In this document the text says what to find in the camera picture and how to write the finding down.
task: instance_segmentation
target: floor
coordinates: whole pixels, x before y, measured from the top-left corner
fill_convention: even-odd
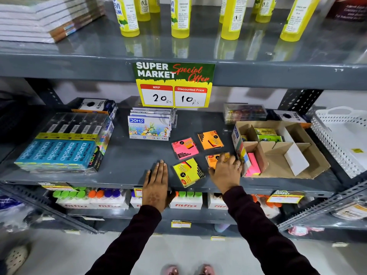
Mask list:
[[[56,230],[29,230],[18,234],[13,242],[30,240],[32,251],[16,275],[83,275],[118,235],[116,232],[73,235]],[[0,243],[9,242],[9,238],[0,237]],[[345,248],[332,248],[326,242],[296,240],[294,243],[322,275],[362,275],[367,268],[363,261],[366,246],[343,252]],[[360,260],[351,257],[354,250]],[[211,264],[217,275],[263,274],[243,239],[211,241],[176,235],[152,236],[131,274],[163,275],[164,266],[177,264],[181,275],[193,275],[203,263]]]

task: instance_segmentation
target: human hand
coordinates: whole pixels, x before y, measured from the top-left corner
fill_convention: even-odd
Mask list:
[[[224,159],[225,154],[221,153],[215,170],[209,168],[210,178],[222,194],[226,193],[232,187],[240,185],[242,171],[241,161],[236,160],[234,155],[232,155],[227,162],[224,162]]]
[[[150,170],[146,173],[143,185],[142,205],[151,205],[163,212],[166,207],[167,189],[168,189],[168,168],[167,164],[160,161],[155,166],[152,175]]]

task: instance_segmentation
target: maroon sleeve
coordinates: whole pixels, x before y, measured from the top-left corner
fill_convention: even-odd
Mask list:
[[[319,274],[308,259],[297,251],[291,240],[280,234],[277,226],[265,216],[259,204],[254,203],[243,187],[231,188],[224,193],[223,200],[265,275]]]
[[[131,219],[129,226],[85,275],[130,274],[161,219],[158,209],[150,205],[142,206]]]

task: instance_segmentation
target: white plastic basket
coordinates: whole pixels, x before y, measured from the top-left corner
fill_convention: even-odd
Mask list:
[[[367,111],[338,106],[317,110],[312,130],[353,178],[367,170]]]

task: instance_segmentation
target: pink sticky notes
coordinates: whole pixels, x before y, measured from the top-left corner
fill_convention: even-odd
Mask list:
[[[246,172],[245,176],[250,177],[250,176],[253,176],[253,175],[259,175],[261,173],[261,171],[260,171],[259,165],[257,164],[255,155],[253,153],[247,153],[247,155],[250,159],[251,167],[249,167],[247,169],[247,172]]]
[[[199,153],[192,138],[174,142],[172,143],[172,147],[176,152],[178,159],[184,159]]]

